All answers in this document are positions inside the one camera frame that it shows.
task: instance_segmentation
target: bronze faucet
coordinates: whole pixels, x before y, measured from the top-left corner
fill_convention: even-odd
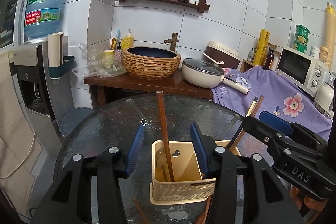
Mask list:
[[[178,35],[178,33],[177,33],[177,32],[174,32],[174,33],[172,34],[172,36],[171,36],[171,39],[167,39],[167,40],[164,41],[165,44],[170,43],[170,48],[169,48],[169,50],[171,50],[171,51],[173,51],[173,52],[175,52],[176,42],[179,40],[179,39],[177,38],[177,35]]]

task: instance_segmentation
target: kettle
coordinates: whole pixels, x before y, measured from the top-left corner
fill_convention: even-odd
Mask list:
[[[314,98],[314,106],[316,109],[328,118],[334,117],[333,102],[334,102],[334,80],[336,73],[331,73],[331,78],[325,82],[317,91]]]

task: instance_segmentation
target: microwave oven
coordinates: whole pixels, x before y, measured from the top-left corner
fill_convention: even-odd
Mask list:
[[[330,78],[326,65],[315,58],[289,47],[284,47],[277,72],[289,78],[310,98]]]

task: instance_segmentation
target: plastic bag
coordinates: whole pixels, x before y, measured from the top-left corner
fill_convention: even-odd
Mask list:
[[[125,67],[116,60],[113,54],[92,49],[88,50],[87,55],[88,61],[86,64],[72,69],[77,77],[114,77],[126,72]]]

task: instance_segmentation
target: green container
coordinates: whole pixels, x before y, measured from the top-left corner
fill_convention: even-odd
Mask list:
[[[307,51],[307,47],[302,45],[301,43],[298,43],[298,42],[294,42],[293,49],[295,49],[299,52],[303,52],[303,53],[306,53],[306,51]]]
[[[306,39],[308,39],[308,35],[309,35],[309,30],[302,25],[296,25],[296,33]]]
[[[306,46],[307,47],[307,44],[309,42],[309,39],[306,38],[306,37],[303,37],[302,35],[300,35],[299,33],[295,33],[295,40],[294,42],[296,43],[300,43],[302,44],[303,46]]]

